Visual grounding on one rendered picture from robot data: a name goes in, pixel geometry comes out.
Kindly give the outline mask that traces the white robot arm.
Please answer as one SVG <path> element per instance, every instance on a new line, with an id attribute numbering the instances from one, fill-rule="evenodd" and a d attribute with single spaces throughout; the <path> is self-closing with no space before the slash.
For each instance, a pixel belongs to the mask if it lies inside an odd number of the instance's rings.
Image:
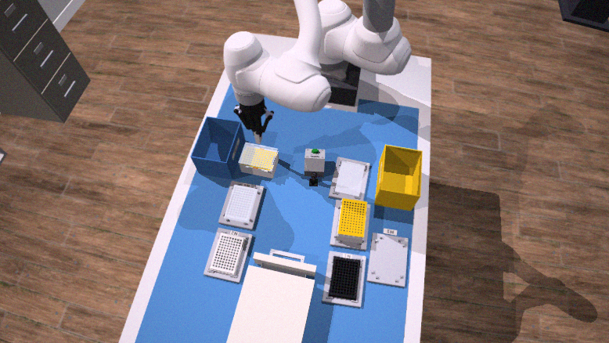
<path id="1" fill-rule="evenodd" d="M 317 112 L 331 96 L 325 77 L 345 81 L 349 63 L 380 75 L 400 74 L 408 63 L 411 45 L 394 17 L 395 0 L 363 0 L 359 19 L 341 0 L 294 4 L 299 37 L 279 59 L 250 32 L 226 41 L 225 71 L 240 104 L 253 106 L 267 97 L 291 110 Z"/>

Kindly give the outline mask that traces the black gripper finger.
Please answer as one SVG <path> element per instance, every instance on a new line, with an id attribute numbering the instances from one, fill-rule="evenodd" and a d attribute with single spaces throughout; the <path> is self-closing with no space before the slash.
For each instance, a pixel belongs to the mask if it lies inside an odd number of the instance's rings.
<path id="1" fill-rule="evenodd" d="M 241 109 L 239 105 L 236 105 L 234 111 L 235 114 L 238 115 L 238 117 L 240 118 L 240 120 L 243 122 L 244 126 L 246 127 L 247 130 L 252 130 L 252 132 L 254 133 L 254 137 L 255 137 L 255 142 L 258 143 L 257 140 L 257 136 L 256 136 L 256 128 L 255 128 L 255 121 L 254 118 L 251 117 L 251 115 L 249 113 L 244 113 Z M 250 123 L 248 123 L 250 122 Z"/>
<path id="2" fill-rule="evenodd" d="M 258 117 L 258 113 L 254 113 L 254 120 L 255 120 L 255 126 L 256 126 L 256 136 L 257 136 L 257 140 L 258 140 L 258 144 L 261 144 L 261 140 L 262 140 L 262 132 L 265 132 L 268 122 L 272 119 L 274 111 L 268 111 L 266 110 L 265 113 L 265 123 L 263 125 L 263 127 L 261 126 L 261 117 Z"/>

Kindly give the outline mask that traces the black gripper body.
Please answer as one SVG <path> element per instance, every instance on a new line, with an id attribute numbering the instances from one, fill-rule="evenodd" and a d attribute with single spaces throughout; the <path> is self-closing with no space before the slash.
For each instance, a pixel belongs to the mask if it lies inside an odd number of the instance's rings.
<path id="1" fill-rule="evenodd" d="M 261 117 L 262 115 L 264 115 L 266 113 L 265 109 L 267 109 L 267 107 L 265 106 L 265 99 L 263 99 L 259 104 L 254 105 L 254 106 L 244 106 L 242 104 L 240 104 L 240 109 L 246 114 L 247 113 L 258 113 L 258 117 Z"/>

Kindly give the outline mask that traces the blue open-top bin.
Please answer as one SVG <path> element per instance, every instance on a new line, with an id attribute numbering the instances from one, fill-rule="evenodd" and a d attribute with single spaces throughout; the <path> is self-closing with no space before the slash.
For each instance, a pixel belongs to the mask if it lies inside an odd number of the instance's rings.
<path id="1" fill-rule="evenodd" d="M 241 121 L 206 117 L 190 157 L 199 174 L 233 179 L 244 143 Z"/>

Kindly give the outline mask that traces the yellow open-top bin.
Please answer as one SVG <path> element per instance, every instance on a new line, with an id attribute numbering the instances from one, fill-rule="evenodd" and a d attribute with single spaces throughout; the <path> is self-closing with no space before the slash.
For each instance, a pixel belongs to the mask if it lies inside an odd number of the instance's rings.
<path id="1" fill-rule="evenodd" d="M 411 211 L 420 198 L 423 151 L 385 145 L 375 205 Z"/>

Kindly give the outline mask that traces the blue bench mat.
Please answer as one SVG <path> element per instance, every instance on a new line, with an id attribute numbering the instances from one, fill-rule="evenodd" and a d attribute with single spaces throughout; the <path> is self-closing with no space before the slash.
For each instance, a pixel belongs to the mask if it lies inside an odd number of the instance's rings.
<path id="1" fill-rule="evenodd" d="M 135 343 L 226 343 L 254 252 L 303 255 L 316 265 L 302 343 L 403 343 L 413 212 L 375 205 L 384 146 L 417 150 L 419 108 L 359 99 L 356 112 L 323 107 L 300 112 L 268 98 L 272 119 L 261 144 L 278 148 L 273 179 L 241 172 L 233 179 L 196 170 L 154 284 Z M 305 149 L 325 150 L 324 176 L 309 186 Z M 366 250 L 330 245 L 336 198 L 329 197 L 337 157 L 370 163 L 364 201 L 370 204 Z M 219 224 L 231 181 L 263 186 L 253 230 Z M 218 228 L 253 234 L 240 283 L 205 276 Z M 405 286 L 367 281 L 373 233 L 408 238 Z M 361 307 L 322 301 L 329 251 L 366 256 Z"/>

